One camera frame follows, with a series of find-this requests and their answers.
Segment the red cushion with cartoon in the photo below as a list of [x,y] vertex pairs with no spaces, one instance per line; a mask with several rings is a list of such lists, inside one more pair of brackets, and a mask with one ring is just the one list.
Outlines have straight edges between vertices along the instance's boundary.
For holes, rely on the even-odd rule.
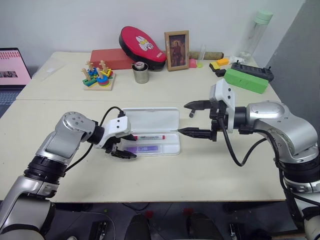
[[146,33],[133,26],[121,30],[119,43],[123,51],[134,61],[149,65],[151,70],[160,70],[166,63],[166,55]]

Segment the water bottle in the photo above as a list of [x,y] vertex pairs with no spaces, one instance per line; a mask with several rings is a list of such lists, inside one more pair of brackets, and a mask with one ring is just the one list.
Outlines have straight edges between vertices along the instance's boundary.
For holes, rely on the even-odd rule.
[[256,47],[258,46],[258,43],[262,38],[272,16],[273,14],[271,12],[265,10],[259,10],[256,13],[253,28],[250,30],[244,46],[238,54],[238,56],[243,58],[245,62],[251,58],[252,54],[256,50]]

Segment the wooden frame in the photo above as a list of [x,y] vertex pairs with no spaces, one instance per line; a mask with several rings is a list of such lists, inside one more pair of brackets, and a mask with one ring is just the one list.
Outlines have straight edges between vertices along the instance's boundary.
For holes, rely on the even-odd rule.
[[189,31],[165,32],[164,39],[168,71],[188,69]]

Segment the laptop screen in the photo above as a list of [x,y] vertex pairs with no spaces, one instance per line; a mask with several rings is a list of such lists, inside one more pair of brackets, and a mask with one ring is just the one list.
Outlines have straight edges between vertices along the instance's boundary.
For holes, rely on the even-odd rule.
[[27,85],[31,80],[17,48],[0,48],[0,86]]

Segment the metal cup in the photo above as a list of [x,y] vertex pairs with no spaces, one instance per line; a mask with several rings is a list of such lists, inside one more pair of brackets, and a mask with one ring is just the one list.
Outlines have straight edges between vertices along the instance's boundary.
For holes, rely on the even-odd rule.
[[138,84],[145,84],[149,81],[148,64],[137,61],[132,64],[134,79]]

